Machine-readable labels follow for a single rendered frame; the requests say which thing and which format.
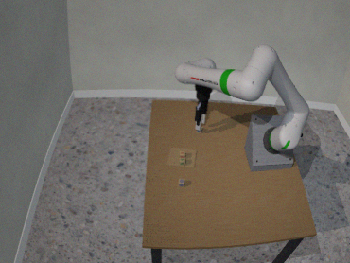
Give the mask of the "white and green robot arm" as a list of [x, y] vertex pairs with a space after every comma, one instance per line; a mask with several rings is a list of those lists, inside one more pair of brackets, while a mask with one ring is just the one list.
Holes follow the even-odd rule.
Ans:
[[210, 94], [216, 88], [226, 95], [249, 102], [261, 98], [269, 80], [283, 99], [287, 111], [279, 127], [265, 132], [265, 149], [272, 154], [295, 149], [303, 137], [302, 131], [309, 117], [308, 104], [293, 85], [276, 51], [269, 45], [257, 46], [243, 70], [217, 69], [211, 59], [201, 58], [178, 65], [175, 78], [183, 84], [196, 84], [195, 89], [201, 94]]

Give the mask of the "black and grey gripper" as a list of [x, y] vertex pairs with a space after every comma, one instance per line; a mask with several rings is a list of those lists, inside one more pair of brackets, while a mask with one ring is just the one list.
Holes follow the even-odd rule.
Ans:
[[[201, 123], [205, 123], [205, 115], [207, 114], [208, 101], [210, 99], [210, 94], [200, 94], [197, 92], [196, 98], [198, 99], [198, 106], [196, 106], [196, 130], [201, 129]], [[201, 118], [201, 119], [200, 119]]]

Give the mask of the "tan square mat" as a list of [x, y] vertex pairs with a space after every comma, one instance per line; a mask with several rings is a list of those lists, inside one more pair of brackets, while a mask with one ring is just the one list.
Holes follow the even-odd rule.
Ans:
[[[179, 166], [180, 151], [185, 151], [185, 166]], [[196, 149], [170, 148], [167, 159], [167, 166], [194, 168], [196, 159]]]

